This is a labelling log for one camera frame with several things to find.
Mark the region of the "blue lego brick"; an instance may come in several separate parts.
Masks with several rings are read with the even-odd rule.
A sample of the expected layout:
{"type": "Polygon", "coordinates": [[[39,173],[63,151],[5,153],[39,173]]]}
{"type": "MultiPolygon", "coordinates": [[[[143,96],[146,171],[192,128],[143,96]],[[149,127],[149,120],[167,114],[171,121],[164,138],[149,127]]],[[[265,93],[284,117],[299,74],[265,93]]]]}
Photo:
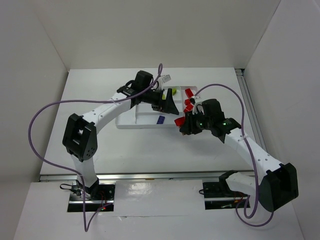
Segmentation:
{"type": "Polygon", "coordinates": [[[162,124],[164,123],[164,121],[165,121],[165,117],[162,116],[162,115],[160,115],[160,116],[158,117],[158,119],[157,119],[156,124],[157,124],[157,125],[162,125],[162,124]]]}

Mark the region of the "small red lego brick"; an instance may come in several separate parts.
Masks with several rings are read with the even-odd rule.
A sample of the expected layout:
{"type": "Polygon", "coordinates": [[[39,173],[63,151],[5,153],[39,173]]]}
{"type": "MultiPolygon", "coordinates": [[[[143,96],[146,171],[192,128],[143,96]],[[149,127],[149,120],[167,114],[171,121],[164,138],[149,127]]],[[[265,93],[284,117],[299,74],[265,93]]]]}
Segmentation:
{"type": "Polygon", "coordinates": [[[184,104],[185,104],[186,106],[190,105],[190,104],[191,104],[190,99],[186,99],[186,100],[184,101],[184,104]]]}

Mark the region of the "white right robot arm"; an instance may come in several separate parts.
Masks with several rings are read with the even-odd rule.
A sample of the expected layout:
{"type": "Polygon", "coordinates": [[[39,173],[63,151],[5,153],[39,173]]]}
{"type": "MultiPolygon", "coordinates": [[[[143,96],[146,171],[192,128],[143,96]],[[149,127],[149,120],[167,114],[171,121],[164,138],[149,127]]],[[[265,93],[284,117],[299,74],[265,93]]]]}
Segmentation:
{"type": "Polygon", "coordinates": [[[256,173],[253,177],[230,170],[219,177],[225,192],[257,195],[258,201],[268,212],[274,212],[299,195],[297,170],[269,155],[243,130],[233,118],[226,118],[216,99],[202,101],[193,96],[187,101],[182,123],[177,123],[184,135],[210,131],[223,144],[235,150],[256,173]]]}

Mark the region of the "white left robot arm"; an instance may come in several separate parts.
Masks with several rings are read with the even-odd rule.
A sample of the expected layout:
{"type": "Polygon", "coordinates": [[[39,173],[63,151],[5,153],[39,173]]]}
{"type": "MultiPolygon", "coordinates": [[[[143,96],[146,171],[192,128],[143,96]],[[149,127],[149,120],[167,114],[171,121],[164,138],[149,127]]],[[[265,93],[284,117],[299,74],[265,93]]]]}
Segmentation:
{"type": "Polygon", "coordinates": [[[99,178],[94,168],[98,149],[98,133],[113,119],[140,103],[149,104],[155,112],[179,115],[174,102],[174,90],[163,89],[160,83],[153,89],[153,75],[140,70],[135,79],[121,86],[106,103],[90,112],[69,116],[62,144],[70,154],[77,172],[76,183],[93,198],[99,189],[99,178]]]}

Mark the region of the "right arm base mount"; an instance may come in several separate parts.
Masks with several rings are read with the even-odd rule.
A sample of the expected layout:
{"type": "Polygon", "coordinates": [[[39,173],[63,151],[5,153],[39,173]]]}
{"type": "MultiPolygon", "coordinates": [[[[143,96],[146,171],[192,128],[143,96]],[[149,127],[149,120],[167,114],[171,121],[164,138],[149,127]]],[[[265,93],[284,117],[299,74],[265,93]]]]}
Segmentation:
{"type": "Polygon", "coordinates": [[[242,192],[232,191],[227,185],[226,179],[232,174],[238,173],[230,170],[218,177],[218,181],[202,183],[202,189],[198,191],[204,197],[206,210],[226,210],[245,206],[247,195],[242,192]]]}

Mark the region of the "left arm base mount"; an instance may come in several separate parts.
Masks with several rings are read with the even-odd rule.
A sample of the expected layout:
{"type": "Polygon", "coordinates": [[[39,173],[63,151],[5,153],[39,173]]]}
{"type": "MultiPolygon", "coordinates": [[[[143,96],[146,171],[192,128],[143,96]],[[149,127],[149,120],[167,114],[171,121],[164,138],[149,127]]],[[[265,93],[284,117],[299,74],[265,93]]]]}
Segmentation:
{"type": "MultiPolygon", "coordinates": [[[[76,184],[62,183],[59,188],[69,192],[68,213],[79,213],[83,211],[83,191],[76,184]]],[[[114,197],[116,185],[114,183],[100,184],[97,191],[85,195],[85,211],[95,212],[101,208],[101,212],[114,211],[114,197]]]]}

